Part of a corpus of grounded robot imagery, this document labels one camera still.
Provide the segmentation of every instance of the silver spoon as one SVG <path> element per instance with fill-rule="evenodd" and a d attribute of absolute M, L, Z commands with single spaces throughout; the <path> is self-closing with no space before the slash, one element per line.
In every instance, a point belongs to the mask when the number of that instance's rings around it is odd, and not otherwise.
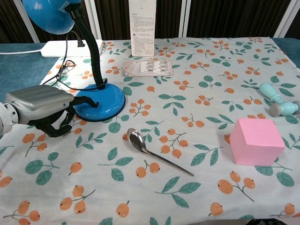
<path fill-rule="evenodd" d="M 180 166 L 172 163 L 171 161 L 169 161 L 169 160 L 167 160 L 167 159 L 165 159 L 165 158 L 163 158 L 163 157 L 161 157 L 161 156 L 159 156 L 159 155 L 157 155 L 157 154 L 155 154 L 155 153 L 153 153 L 151 151 L 148 151 L 147 148 L 146 148 L 146 144 L 145 144 L 145 142 L 143 140 L 143 137 L 141 136 L 141 134 L 137 130 L 135 130 L 133 128 L 129 128 L 128 131 L 127 131 L 127 136 L 128 136 L 129 142 L 137 150 L 139 150 L 140 152 L 145 153 L 145 154 L 147 154 L 149 156 L 152 156 L 152 157 L 154 157 L 156 159 L 159 159 L 159 160 L 161 160 L 161 161 L 163 161 L 165 163 L 168 163 L 168 164 L 170 164 L 170 165 L 172 165 L 172 166 L 174 166 L 174 167 L 176 167 L 176 168 L 178 168 L 180 170 L 183 170 L 188 175 L 193 176 L 193 174 L 191 172 L 183 169 L 182 167 L 180 167 Z"/>

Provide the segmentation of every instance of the blue desk lamp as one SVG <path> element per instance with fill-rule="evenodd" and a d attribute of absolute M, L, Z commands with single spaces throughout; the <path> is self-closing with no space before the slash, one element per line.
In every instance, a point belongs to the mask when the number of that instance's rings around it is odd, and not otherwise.
<path fill-rule="evenodd" d="M 91 67 L 95 84 L 82 90 L 77 96 L 90 97 L 98 102 L 98 107 L 91 107 L 87 103 L 75 105 L 76 114 L 86 121 L 104 121 L 121 112 L 125 105 L 125 96 L 120 88 L 106 83 L 100 71 L 100 54 L 96 40 L 84 23 L 80 11 L 81 0 L 23 0 L 28 16 L 41 29 L 52 34 L 66 34 L 74 24 L 77 25 L 90 50 Z"/>

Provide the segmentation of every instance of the dark curtain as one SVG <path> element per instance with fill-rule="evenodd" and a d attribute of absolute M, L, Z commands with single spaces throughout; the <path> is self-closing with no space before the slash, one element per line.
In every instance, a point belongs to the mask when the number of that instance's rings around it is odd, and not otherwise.
<path fill-rule="evenodd" d="M 88 14 L 86 11 L 84 1 L 81 2 L 81 7 L 82 7 L 81 12 L 82 12 L 84 21 L 87 24 L 87 26 L 90 27 L 90 22 L 89 22 L 89 18 L 88 18 Z M 47 42 L 47 41 L 66 40 L 65 34 L 63 34 L 63 35 L 50 34 L 46 31 L 44 31 L 43 29 L 39 28 L 33 21 L 31 21 L 31 23 L 32 23 L 34 30 L 37 33 L 38 39 L 41 43 Z M 76 25 L 74 25 L 72 30 L 75 31 L 82 38 L 82 35 L 81 35 L 79 29 L 76 27 Z M 68 40 L 76 40 L 76 35 L 74 33 L 69 33 L 67 38 L 68 38 Z"/>
<path fill-rule="evenodd" d="M 289 30 L 285 35 L 285 38 L 296 38 L 300 40 L 300 10 L 295 16 Z"/>
<path fill-rule="evenodd" d="M 272 37 L 290 0 L 192 0 L 187 37 Z"/>
<path fill-rule="evenodd" d="M 0 0 L 0 43 L 33 43 L 12 0 Z"/>
<path fill-rule="evenodd" d="M 95 0 L 103 40 L 130 39 L 128 0 Z M 157 0 L 155 38 L 178 37 L 181 0 Z"/>
<path fill-rule="evenodd" d="M 95 0 L 103 40 L 130 39 L 128 0 Z"/>
<path fill-rule="evenodd" d="M 176 38 L 182 0 L 157 0 L 155 38 Z"/>

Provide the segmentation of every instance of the floral tablecloth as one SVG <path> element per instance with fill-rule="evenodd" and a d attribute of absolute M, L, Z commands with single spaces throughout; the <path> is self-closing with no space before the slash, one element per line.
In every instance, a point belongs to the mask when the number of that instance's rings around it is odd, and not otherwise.
<path fill-rule="evenodd" d="M 122 77 L 129 41 L 106 42 L 103 77 L 126 106 L 104 122 L 74 117 L 72 130 L 50 138 L 15 125 L 0 140 L 0 224 L 183 225 L 207 219 L 300 216 L 299 115 L 272 117 L 258 87 L 299 100 L 300 71 L 268 37 L 155 41 L 153 60 L 172 61 L 174 75 Z M 89 58 L 63 82 L 93 84 Z M 59 59 L 45 80 L 56 74 Z M 62 84 L 57 87 L 76 94 Z M 286 149 L 272 166 L 236 165 L 229 135 L 238 118 L 272 119 Z M 136 152 L 125 135 L 141 132 L 149 150 L 194 177 Z"/>

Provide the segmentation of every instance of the pink cube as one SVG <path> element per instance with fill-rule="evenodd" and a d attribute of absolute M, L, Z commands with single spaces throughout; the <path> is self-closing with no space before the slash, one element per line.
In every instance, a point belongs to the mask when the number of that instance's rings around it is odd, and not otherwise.
<path fill-rule="evenodd" d="M 229 140 L 234 161 L 239 165 L 269 166 L 285 149 L 272 120 L 238 119 Z"/>

